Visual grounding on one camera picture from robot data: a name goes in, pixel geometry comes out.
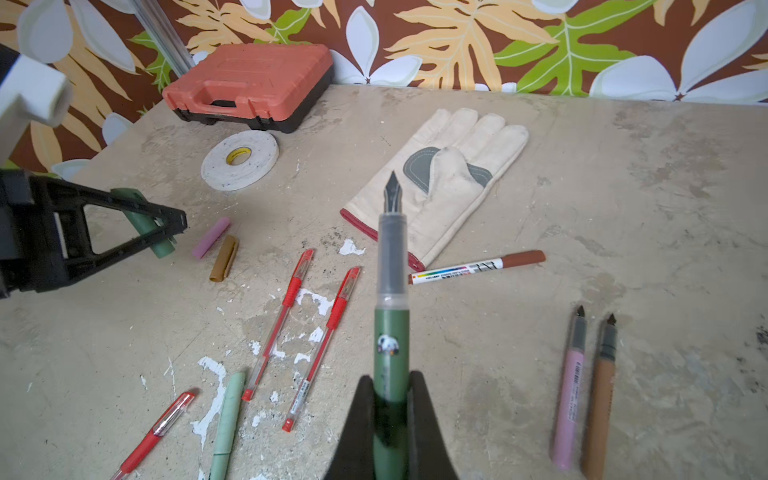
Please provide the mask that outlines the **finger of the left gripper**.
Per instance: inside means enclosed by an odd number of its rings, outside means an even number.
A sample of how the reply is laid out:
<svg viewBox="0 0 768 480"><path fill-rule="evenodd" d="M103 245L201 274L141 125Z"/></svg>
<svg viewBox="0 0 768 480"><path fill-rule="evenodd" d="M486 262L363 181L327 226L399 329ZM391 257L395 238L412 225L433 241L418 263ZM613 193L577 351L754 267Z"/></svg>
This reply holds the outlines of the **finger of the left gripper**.
<svg viewBox="0 0 768 480"><path fill-rule="evenodd" d="M186 213L147 200L46 177L30 179L35 212L32 288L63 288L170 239L187 229ZM153 217L160 226L140 235L124 212Z"/></svg>

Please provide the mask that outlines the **pink pen cap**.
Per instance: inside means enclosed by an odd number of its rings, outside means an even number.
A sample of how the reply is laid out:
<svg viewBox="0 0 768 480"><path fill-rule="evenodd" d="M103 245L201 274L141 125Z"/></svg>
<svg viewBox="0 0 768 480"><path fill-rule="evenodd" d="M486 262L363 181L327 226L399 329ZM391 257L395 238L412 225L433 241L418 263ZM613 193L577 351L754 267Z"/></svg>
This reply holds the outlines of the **pink pen cap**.
<svg viewBox="0 0 768 480"><path fill-rule="evenodd" d="M197 242L192 250L192 255L196 259L202 259L230 225L231 220L229 217L219 218Z"/></svg>

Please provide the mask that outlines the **pink fountain pen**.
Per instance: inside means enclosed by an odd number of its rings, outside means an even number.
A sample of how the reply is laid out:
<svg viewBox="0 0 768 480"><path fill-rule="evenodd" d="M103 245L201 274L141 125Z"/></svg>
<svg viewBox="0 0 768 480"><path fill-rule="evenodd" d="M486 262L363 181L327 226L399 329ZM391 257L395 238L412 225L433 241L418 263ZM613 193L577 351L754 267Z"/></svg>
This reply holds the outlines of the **pink fountain pen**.
<svg viewBox="0 0 768 480"><path fill-rule="evenodd" d="M559 393L551 459L560 470L571 466L579 413L580 382L585 361L587 322L582 305L572 317Z"/></svg>

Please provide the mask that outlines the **brown fountain pen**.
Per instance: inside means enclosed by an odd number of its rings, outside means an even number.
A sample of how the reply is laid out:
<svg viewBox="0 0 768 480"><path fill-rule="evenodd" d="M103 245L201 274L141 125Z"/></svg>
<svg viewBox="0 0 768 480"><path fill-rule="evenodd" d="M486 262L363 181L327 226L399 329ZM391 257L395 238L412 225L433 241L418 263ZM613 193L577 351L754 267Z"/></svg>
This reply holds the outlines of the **brown fountain pen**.
<svg viewBox="0 0 768 480"><path fill-rule="evenodd" d="M616 323L610 314L601 326L582 445L581 470L586 479L602 479L604 474L616 371Z"/></svg>

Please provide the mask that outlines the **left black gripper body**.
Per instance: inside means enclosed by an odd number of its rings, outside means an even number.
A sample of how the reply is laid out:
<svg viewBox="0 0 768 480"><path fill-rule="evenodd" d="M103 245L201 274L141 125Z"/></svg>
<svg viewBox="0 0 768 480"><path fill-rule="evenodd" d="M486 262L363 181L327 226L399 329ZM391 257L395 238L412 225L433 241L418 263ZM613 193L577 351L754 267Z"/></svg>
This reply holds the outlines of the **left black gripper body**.
<svg viewBox="0 0 768 480"><path fill-rule="evenodd" d="M24 170L1 170L1 298L15 290L30 290L34 255L28 228L35 212L30 175Z"/></svg>

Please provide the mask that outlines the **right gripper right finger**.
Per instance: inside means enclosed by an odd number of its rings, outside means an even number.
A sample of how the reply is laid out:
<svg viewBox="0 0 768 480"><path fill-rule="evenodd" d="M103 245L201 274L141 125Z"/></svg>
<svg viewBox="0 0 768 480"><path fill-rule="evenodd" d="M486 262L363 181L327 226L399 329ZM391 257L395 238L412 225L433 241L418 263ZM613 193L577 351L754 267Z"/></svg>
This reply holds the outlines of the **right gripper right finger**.
<svg viewBox="0 0 768 480"><path fill-rule="evenodd" d="M458 479L443 440L424 375L420 371L412 371L409 374L407 432L408 479Z"/></svg>

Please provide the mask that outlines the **dark green pen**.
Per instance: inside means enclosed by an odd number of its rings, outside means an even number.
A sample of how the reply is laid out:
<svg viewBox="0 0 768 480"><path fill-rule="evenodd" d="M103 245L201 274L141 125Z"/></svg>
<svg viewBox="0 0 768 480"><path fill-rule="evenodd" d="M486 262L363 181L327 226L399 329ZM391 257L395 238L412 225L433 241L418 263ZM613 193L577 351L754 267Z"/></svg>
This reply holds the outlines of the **dark green pen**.
<svg viewBox="0 0 768 480"><path fill-rule="evenodd" d="M404 479L408 464L407 390L410 309L407 220L402 187L391 175L379 217L377 304L374 316L374 436L377 479Z"/></svg>

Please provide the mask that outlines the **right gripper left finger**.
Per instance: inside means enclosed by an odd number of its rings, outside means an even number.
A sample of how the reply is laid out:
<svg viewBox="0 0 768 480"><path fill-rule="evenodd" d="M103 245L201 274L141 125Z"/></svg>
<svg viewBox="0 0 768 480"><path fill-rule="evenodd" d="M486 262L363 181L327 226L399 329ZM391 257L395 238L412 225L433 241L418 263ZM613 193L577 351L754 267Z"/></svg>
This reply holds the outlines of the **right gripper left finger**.
<svg viewBox="0 0 768 480"><path fill-rule="evenodd" d="M370 376L359 379L336 451L325 480L374 479L374 386Z"/></svg>

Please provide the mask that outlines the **brown pen cap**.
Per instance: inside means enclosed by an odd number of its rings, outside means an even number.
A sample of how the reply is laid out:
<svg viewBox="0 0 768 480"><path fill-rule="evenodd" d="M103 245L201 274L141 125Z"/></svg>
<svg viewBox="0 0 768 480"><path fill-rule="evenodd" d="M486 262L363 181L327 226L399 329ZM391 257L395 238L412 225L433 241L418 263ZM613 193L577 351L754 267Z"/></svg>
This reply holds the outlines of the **brown pen cap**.
<svg viewBox="0 0 768 480"><path fill-rule="evenodd" d="M221 245L218 256L209 275L210 281L219 283L228 277L238 248L239 239L233 235L227 235Z"/></svg>

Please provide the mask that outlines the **brown capped white marker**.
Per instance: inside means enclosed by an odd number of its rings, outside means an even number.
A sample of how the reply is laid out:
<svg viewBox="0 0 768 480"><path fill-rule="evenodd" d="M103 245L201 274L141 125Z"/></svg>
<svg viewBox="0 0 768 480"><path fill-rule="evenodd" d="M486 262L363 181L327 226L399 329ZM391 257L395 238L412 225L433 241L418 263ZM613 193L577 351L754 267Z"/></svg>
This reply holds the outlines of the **brown capped white marker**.
<svg viewBox="0 0 768 480"><path fill-rule="evenodd" d="M488 271L538 264L545 260L546 255L541 250L512 253L498 258L413 273L408 277L408 284L426 284Z"/></svg>

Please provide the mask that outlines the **dark green pen cap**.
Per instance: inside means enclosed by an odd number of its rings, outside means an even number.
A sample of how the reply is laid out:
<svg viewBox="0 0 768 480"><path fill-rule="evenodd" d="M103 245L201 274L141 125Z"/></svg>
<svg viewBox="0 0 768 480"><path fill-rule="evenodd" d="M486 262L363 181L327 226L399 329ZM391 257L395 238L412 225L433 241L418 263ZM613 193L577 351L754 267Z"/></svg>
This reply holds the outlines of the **dark green pen cap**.
<svg viewBox="0 0 768 480"><path fill-rule="evenodd" d="M132 200L146 200L144 195L134 188L113 188L110 192L113 195ZM160 226L160 221L153 217L128 211L125 211L124 215L140 235L148 234ZM170 239L159 241L151 246L151 250L158 259L164 258L175 251L175 239L171 237Z"/></svg>

